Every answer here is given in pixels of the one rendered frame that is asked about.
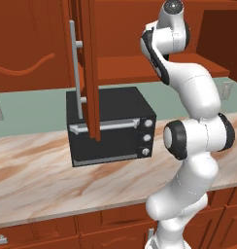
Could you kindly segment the red-brown base cabinet door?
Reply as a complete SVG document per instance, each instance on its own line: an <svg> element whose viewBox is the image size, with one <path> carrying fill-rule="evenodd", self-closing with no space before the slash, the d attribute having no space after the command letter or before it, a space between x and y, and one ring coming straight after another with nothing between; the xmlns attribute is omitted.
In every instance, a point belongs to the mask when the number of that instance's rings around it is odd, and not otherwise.
<svg viewBox="0 0 237 249"><path fill-rule="evenodd" d="M84 234L81 249L145 249L149 229L155 229L156 222L121 227L106 231Z"/></svg>

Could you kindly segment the closed red-brown cabinet door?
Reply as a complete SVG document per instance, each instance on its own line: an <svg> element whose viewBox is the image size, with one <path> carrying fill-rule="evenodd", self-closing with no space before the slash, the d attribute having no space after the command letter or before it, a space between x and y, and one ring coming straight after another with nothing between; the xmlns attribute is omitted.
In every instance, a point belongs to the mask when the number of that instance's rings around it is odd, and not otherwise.
<svg viewBox="0 0 237 249"><path fill-rule="evenodd" d="M0 92L74 85L68 0L0 0Z"/></svg>

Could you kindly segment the red-brown base cabinet run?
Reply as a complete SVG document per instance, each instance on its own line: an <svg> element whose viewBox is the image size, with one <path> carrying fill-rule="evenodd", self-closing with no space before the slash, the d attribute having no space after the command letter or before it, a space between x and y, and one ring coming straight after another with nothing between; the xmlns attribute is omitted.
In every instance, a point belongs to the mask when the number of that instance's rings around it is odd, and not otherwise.
<svg viewBox="0 0 237 249"><path fill-rule="evenodd" d="M237 187L208 192L208 205L186 225L192 249L237 249Z"/></svg>

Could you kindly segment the black toaster oven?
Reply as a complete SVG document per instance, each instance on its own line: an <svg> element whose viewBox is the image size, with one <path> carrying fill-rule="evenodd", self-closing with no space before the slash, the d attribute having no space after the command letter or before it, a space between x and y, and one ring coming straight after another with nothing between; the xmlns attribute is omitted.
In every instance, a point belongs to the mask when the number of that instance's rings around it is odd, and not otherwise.
<svg viewBox="0 0 237 249"><path fill-rule="evenodd" d="M150 158L156 123L156 114L136 87L99 90L100 123L104 121L138 118L136 128L100 130L101 140L89 137L88 132L75 134L69 125L86 124L78 117L75 92L66 92L66 118L72 165L74 167L112 162ZM151 127L145 127L145 121L152 120ZM145 142L143 137L149 134L152 140ZM142 154L149 148L147 156Z"/></svg>

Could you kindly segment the red-brown drawer front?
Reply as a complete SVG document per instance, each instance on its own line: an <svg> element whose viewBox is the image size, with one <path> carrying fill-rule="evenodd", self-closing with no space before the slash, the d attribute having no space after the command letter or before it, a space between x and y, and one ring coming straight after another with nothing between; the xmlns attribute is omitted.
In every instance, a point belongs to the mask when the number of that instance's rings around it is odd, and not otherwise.
<svg viewBox="0 0 237 249"><path fill-rule="evenodd" d="M112 208L100 212L102 226L118 226L150 221L144 203Z"/></svg>
<svg viewBox="0 0 237 249"><path fill-rule="evenodd" d="M73 217L0 229L8 243L0 249L80 249Z"/></svg>

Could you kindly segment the open red-brown wall cabinet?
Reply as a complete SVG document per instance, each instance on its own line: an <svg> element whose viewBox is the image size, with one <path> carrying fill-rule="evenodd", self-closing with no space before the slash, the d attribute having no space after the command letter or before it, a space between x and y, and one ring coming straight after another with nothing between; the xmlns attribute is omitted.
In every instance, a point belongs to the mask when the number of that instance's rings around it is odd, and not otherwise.
<svg viewBox="0 0 237 249"><path fill-rule="evenodd" d="M169 56L173 62L203 65L214 77L228 77L237 32L233 0L183 0L189 44ZM163 0L96 0L95 43L100 85L153 82L157 79L140 50L145 25L157 19Z"/></svg>

